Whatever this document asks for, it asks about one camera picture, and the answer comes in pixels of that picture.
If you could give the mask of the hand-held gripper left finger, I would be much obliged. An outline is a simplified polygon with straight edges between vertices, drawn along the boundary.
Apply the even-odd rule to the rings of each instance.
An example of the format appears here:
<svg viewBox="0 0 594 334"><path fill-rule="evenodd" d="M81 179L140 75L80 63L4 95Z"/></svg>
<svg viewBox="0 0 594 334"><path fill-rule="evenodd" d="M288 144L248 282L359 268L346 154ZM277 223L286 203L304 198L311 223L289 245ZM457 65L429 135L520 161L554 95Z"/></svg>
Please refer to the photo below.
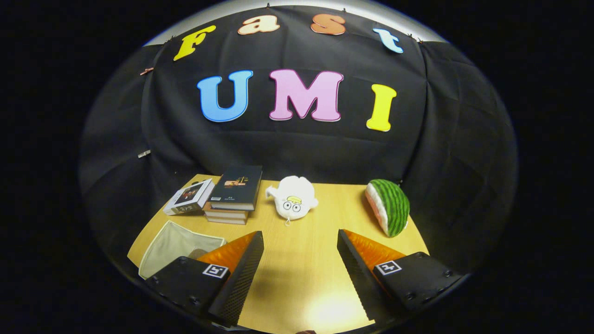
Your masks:
<svg viewBox="0 0 594 334"><path fill-rule="evenodd" d="M254 231L199 258L180 256L146 284L191 317L236 326L264 250Z"/></svg>

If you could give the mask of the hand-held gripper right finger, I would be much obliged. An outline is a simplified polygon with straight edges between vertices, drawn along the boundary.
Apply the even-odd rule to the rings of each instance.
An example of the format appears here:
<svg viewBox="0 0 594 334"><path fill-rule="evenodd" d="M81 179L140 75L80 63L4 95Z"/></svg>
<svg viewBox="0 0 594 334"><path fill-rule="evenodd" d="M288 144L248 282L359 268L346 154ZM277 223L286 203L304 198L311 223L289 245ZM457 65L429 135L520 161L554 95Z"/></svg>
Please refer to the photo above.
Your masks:
<svg viewBox="0 0 594 334"><path fill-rule="evenodd" d="M409 319L464 278L425 252L405 255L349 230L339 230L337 249L367 317L377 323Z"/></svg>

